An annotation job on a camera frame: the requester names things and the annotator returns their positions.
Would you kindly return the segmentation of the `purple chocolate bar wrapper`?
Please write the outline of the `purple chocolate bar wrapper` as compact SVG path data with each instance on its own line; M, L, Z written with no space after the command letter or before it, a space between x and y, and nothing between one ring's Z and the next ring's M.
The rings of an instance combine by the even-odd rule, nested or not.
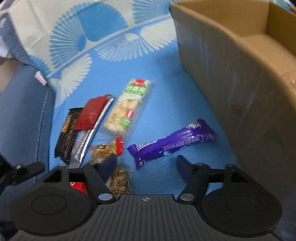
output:
M217 134L203 119L198 119L174 133L156 141L130 145L127 150L133 156L139 170L147 161L175 153L189 145L215 140Z

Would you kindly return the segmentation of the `green-label sachima pack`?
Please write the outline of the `green-label sachima pack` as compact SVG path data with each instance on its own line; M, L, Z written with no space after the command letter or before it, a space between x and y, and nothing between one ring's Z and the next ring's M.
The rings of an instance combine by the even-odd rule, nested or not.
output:
M105 129L116 136L128 138L151 89L151 80L131 79L108 115Z

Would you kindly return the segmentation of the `blue fabric sofa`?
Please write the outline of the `blue fabric sofa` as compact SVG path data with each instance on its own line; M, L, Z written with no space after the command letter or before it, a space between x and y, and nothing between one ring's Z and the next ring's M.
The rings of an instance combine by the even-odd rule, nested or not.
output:
M36 72L20 66L1 94L1 155L12 166L42 162L48 172L55 91Z

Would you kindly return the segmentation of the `blue fan-pattern sofa cover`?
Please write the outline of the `blue fan-pattern sofa cover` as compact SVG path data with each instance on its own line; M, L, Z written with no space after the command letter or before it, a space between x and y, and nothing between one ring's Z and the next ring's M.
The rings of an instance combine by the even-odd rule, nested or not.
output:
M1 152L44 165L13 240L295 240L295 14L14 1Z

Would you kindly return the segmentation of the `black chocolate wafer pack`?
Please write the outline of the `black chocolate wafer pack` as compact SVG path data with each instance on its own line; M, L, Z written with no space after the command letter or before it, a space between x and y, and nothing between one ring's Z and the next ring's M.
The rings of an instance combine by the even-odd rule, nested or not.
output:
M70 164L70 154L78 131L74 127L78 121L79 115L83 108L71 108L64 121L57 144L55 146L54 157L59 157L66 165Z

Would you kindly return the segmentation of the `red long wafer pack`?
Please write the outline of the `red long wafer pack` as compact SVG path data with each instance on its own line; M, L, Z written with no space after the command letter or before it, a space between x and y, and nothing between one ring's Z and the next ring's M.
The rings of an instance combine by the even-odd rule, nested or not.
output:
M86 185L84 182L70 182L70 187L73 189L76 189L82 193L84 193L85 195L88 194L87 189L86 189Z

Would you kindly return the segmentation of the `brown cardboard box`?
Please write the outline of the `brown cardboard box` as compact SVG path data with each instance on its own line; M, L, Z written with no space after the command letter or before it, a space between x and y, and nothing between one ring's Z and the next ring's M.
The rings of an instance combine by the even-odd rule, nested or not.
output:
M270 1L170 5L182 64L241 167L295 221L295 14Z

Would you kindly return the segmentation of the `clear bag of nuts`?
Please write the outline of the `clear bag of nuts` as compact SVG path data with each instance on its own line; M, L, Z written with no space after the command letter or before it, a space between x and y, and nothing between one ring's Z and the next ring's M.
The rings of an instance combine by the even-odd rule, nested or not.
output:
M123 158L118 157L115 170L106 182L107 187L117 200L122 195L133 193L130 183L131 173L131 169Z

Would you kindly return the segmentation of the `red square snack packet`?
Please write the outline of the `red square snack packet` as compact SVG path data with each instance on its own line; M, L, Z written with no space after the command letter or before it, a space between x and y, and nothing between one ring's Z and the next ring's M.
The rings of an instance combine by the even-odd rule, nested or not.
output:
M99 115L105 107L109 95L89 99L82 109L74 130L90 130L94 127Z

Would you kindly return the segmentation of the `small orange candy packet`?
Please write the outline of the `small orange candy packet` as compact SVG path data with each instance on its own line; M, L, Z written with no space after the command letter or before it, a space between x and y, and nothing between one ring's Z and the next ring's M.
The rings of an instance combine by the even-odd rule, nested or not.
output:
M123 140L115 138L111 142L91 146L90 153L90 164L102 163L110 155L120 156L123 153Z

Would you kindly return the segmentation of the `silver foil snack bar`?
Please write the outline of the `silver foil snack bar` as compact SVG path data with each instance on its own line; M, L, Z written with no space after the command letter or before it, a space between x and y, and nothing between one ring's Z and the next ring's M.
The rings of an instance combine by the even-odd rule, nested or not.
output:
M74 142L74 146L70 154L70 164L68 165L68 168L73 169L79 168L81 166L83 159L89 150L90 144L97 132L97 129L100 127L105 114L107 113L112 102L115 100L115 96L110 94L108 95L109 97L107 103L103 108L101 114L99 115L94 127L90 130L78 131L77 138Z

